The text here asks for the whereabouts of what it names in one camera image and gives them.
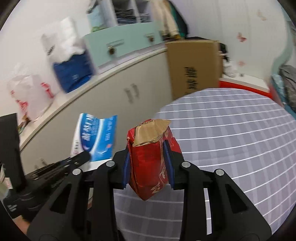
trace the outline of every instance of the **white cabinet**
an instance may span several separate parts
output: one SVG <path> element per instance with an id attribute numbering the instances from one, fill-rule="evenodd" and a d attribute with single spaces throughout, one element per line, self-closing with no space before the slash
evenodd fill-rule
<path id="1" fill-rule="evenodd" d="M 21 152 L 25 173 L 69 156 L 80 113 L 98 118 L 118 115 L 114 153 L 126 146 L 127 131 L 153 118 L 172 101 L 165 53 L 155 55 L 96 85 L 53 117 Z"/>

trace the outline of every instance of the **red paper bag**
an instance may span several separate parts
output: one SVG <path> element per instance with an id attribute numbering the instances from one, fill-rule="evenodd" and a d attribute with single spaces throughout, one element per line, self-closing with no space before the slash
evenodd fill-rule
<path id="1" fill-rule="evenodd" d="M 168 182 L 163 141 L 168 140 L 171 150 L 181 153 L 169 124 L 169 120 L 149 119 L 128 131 L 128 149 L 131 156 L 129 184 L 144 201 L 159 192 Z"/>

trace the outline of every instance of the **white countertop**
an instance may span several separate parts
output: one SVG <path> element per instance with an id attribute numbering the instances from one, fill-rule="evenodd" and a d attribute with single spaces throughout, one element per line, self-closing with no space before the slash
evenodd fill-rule
<path id="1" fill-rule="evenodd" d="M 223 77 L 220 80 L 231 82 L 234 84 L 244 85 L 264 92 L 269 92 L 269 87 L 267 86 L 264 80 L 246 74 L 243 77 L 237 74 L 237 76 L 234 78 L 223 75 Z"/>
<path id="2" fill-rule="evenodd" d="M 115 66 L 114 63 L 111 63 L 111 69 L 105 71 L 104 73 L 101 73 L 99 75 L 95 75 L 92 77 L 91 80 L 89 80 L 87 83 L 79 87 L 78 89 L 70 92 L 70 93 L 64 93 L 59 92 L 54 99 L 54 102 L 52 105 L 48 108 L 48 110 L 35 122 L 30 122 L 28 126 L 24 129 L 23 133 L 20 135 L 20 150 L 27 145 L 27 143 L 36 135 L 41 128 L 49 122 L 53 117 L 55 117 L 61 110 L 63 110 L 65 107 L 67 107 L 69 104 L 71 104 L 74 100 L 79 98 L 81 95 L 104 81 L 105 79 L 109 78 L 110 76 L 140 62 L 147 58 L 150 58 L 154 55 L 160 54 L 162 52 L 166 51 L 166 47 L 163 45 L 158 48 L 154 49 L 153 51 L 147 52 L 149 50 L 146 50 L 146 53 L 143 54 L 143 52 L 138 53 L 132 53 L 132 59 L 125 61 L 123 63 L 120 63 L 119 65 Z"/>

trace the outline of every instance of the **white plastic bag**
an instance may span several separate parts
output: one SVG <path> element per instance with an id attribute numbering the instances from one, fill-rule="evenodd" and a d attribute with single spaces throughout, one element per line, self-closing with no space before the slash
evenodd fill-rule
<path id="1" fill-rule="evenodd" d="M 238 71 L 237 71 L 237 66 L 232 60 L 228 60 L 228 62 L 224 59 L 223 60 L 223 67 L 224 67 L 224 74 L 231 77 L 235 78 Z"/>
<path id="2" fill-rule="evenodd" d="M 13 76 L 7 84 L 11 96 L 18 103 L 23 116 L 37 120 L 53 102 L 50 85 L 42 82 L 39 75 L 28 74 L 22 65 L 15 67 Z"/>
<path id="3" fill-rule="evenodd" d="M 43 34 L 41 42 L 51 63 L 68 61 L 74 54 L 85 52 L 83 42 L 70 17 L 63 19 L 55 32 Z"/>

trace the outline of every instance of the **metal screw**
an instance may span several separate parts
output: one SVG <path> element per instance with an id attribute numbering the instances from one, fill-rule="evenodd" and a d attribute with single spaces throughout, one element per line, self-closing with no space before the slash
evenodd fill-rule
<path id="1" fill-rule="evenodd" d="M 80 169 L 74 169 L 72 173 L 73 173 L 73 175 L 79 175 L 81 173 L 81 170 Z"/>
<path id="2" fill-rule="evenodd" d="M 224 172 L 222 169 L 218 169 L 218 170 L 216 170 L 216 174 L 217 174 L 218 176 L 223 176 L 224 173 L 225 173 L 225 172 Z"/>
<path id="3" fill-rule="evenodd" d="M 182 167 L 188 168 L 190 166 L 191 166 L 190 162 L 187 162 L 187 161 L 182 162 Z"/>
<path id="4" fill-rule="evenodd" d="M 106 162 L 106 166 L 108 166 L 108 167 L 112 167 L 114 165 L 115 165 L 115 162 L 114 161 L 108 161 L 108 162 Z"/>

